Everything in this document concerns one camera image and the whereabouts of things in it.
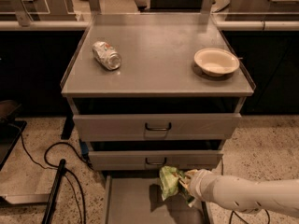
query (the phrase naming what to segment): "white bowl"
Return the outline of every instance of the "white bowl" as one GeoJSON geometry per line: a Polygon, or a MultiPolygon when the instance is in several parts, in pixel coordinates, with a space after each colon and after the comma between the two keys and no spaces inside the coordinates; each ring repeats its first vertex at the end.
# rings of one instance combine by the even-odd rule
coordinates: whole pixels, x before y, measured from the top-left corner
{"type": "Polygon", "coordinates": [[[196,64],[212,77],[231,74],[238,69],[239,60],[224,49],[200,49],[194,55],[196,64]]]}

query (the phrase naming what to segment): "silver soda can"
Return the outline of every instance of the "silver soda can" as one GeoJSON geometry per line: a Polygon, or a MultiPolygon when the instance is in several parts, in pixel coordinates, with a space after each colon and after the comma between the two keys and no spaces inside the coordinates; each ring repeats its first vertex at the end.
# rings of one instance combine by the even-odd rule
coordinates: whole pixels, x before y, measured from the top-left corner
{"type": "Polygon", "coordinates": [[[120,54],[107,42],[97,41],[93,44],[93,56],[108,70],[115,70],[121,66],[120,54]]]}

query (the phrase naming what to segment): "terrazzo floor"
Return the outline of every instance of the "terrazzo floor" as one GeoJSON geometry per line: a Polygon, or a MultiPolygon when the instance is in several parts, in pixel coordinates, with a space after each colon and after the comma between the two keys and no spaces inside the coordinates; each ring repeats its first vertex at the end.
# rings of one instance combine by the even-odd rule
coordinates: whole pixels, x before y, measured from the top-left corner
{"type": "MultiPolygon", "coordinates": [[[[64,118],[26,118],[24,144],[33,159],[44,166],[44,153],[60,142],[64,118]]],[[[223,172],[252,181],[299,178],[299,116],[245,116],[223,148],[223,172]]],[[[67,140],[77,151],[76,129],[67,140]]],[[[86,200],[87,223],[101,223],[105,187],[101,176],[81,162],[67,146],[54,147],[48,154],[51,163],[66,159],[66,167],[78,176],[86,200]]],[[[213,170],[220,174],[221,163],[213,170]]],[[[21,140],[12,150],[0,172],[0,193],[10,195],[50,193],[56,172],[44,170],[30,161],[21,140]]],[[[69,176],[81,206],[79,189],[69,176]]],[[[0,223],[41,223],[45,206],[1,208],[0,223]]],[[[231,212],[211,205],[215,224],[229,223],[231,212]]],[[[267,223],[267,215],[241,215],[248,223],[267,223]]],[[[298,218],[270,212],[271,223],[295,224],[298,218]]],[[[63,178],[52,223],[80,223],[78,206],[69,182],[63,178]]],[[[243,223],[236,217],[233,224],[243,223]]]]}

